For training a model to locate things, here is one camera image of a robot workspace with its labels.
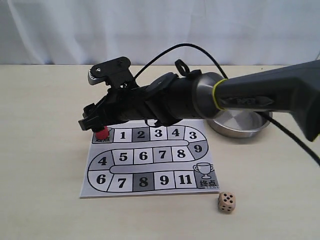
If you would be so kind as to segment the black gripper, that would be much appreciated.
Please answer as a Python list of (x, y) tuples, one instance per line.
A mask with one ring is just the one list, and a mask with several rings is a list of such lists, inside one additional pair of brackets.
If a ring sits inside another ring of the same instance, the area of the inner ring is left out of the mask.
[(107, 125), (135, 120), (154, 120), (155, 114), (146, 104), (147, 86), (109, 91), (100, 102), (83, 108), (83, 119), (78, 121), (83, 131), (100, 132)]

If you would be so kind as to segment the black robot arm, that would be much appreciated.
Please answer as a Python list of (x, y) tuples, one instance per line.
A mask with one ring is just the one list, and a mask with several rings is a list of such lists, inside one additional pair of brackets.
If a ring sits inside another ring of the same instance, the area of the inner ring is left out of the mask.
[(97, 133), (136, 120), (168, 127), (183, 119), (213, 119), (224, 110), (249, 110), (291, 114), (309, 141), (320, 133), (318, 60), (233, 78), (200, 70), (169, 72), (145, 86), (137, 85), (129, 65), (120, 57), (89, 70), (89, 83), (104, 82), (109, 90), (84, 108), (82, 130)]

